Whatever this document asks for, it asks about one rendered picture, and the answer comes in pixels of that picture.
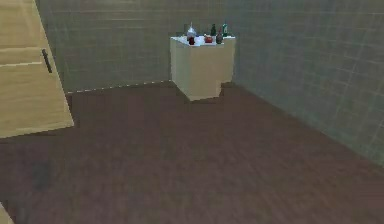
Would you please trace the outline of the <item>light wooden room door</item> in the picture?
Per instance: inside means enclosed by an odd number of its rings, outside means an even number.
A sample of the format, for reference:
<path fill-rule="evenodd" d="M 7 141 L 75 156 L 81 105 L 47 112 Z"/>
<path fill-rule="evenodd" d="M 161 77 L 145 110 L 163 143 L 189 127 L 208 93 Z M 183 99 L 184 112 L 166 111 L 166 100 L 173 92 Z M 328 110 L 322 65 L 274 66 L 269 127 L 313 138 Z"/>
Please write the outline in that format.
<path fill-rule="evenodd" d="M 0 138 L 73 125 L 36 0 L 0 0 Z"/>

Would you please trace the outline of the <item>beige counter cabinet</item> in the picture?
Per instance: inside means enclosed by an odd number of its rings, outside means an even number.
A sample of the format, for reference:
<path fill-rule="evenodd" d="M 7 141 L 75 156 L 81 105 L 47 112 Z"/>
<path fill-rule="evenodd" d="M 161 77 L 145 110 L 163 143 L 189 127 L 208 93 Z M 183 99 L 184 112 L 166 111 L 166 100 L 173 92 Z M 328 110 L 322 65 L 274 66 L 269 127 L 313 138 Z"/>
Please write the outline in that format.
<path fill-rule="evenodd" d="M 190 45 L 185 36 L 170 38 L 171 81 L 190 100 L 218 97 L 223 83 L 232 81 L 236 38 L 221 44 L 205 43 L 204 37 Z"/>

